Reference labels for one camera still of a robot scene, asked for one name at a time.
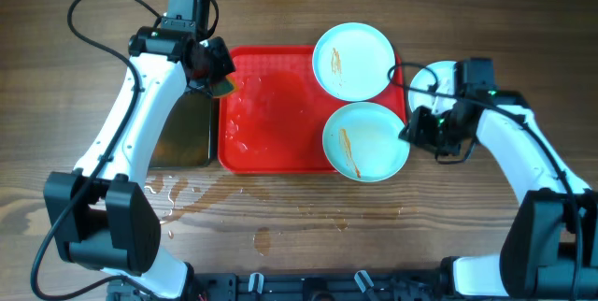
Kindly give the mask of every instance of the plate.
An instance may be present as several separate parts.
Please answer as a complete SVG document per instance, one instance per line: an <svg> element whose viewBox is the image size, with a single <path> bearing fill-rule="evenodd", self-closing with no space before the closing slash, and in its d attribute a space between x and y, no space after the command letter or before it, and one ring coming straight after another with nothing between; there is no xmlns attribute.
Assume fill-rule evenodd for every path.
<svg viewBox="0 0 598 301"><path fill-rule="evenodd" d="M427 67L432 69L438 76L438 93L443 94L455 94L455 78L453 68L456 62L453 61L442 61L429 64ZM411 80L411 87L421 90L428 90L428 86L434 85L434 76L430 71L422 69L418 72L413 80ZM431 96L428 94L417 93L409 91L408 93L409 109L413 111L419 106L430 108L433 114L440 114L449 109L455 104L456 100L442 98L437 96Z"/></svg>
<svg viewBox="0 0 598 301"><path fill-rule="evenodd" d="M324 153L330 164L350 179L387 179L403 167L409 154L409 144L398 137L403 127L386 107L368 102L348 104L324 126Z"/></svg>
<svg viewBox="0 0 598 301"><path fill-rule="evenodd" d="M312 58L320 86L345 101L363 101L382 92L394 62L391 42L372 26L355 22L328 30Z"/></svg>

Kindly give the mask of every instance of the wooden surface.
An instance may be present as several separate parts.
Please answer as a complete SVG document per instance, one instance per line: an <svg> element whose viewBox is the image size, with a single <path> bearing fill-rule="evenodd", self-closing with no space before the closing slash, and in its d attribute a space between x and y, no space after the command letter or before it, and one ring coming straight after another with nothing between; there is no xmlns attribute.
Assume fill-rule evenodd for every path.
<svg viewBox="0 0 598 301"><path fill-rule="evenodd" d="M167 0L145 1L166 9ZM71 2L0 0L0 300L33 298L29 271L49 229L44 181L87 150L122 82L122 63L69 33ZM229 47L314 44L336 24L366 22L406 61L491 57L500 86L525 94L565 162L598 184L596 0L218 2L217 35ZM122 52L152 21L128 0L86 0L75 15L82 33ZM160 217L174 201L162 244L197 272L431 267L449 255L500 250L518 208L482 148L455 166L412 149L398 175L376 184L340 175L236 177L214 163L152 171L149 186ZM41 283L59 293L100 275L61 263L52 244Z"/></svg>

